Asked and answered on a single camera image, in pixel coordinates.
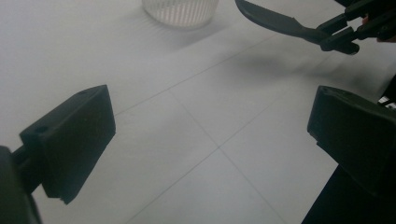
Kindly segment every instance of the white basket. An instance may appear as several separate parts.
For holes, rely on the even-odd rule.
[[[142,0],[143,8],[155,20],[181,27],[195,28],[210,21],[219,0]]]

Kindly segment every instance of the white tabletop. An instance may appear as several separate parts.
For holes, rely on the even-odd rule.
[[[343,12],[255,2],[309,26]],[[44,223],[300,223],[337,165],[306,131],[318,85],[375,102],[396,73],[396,44],[360,45],[322,52],[232,0],[193,31],[160,25],[138,0],[3,0],[0,144],[15,150],[29,124],[107,84],[117,134],[69,205],[35,191]]]

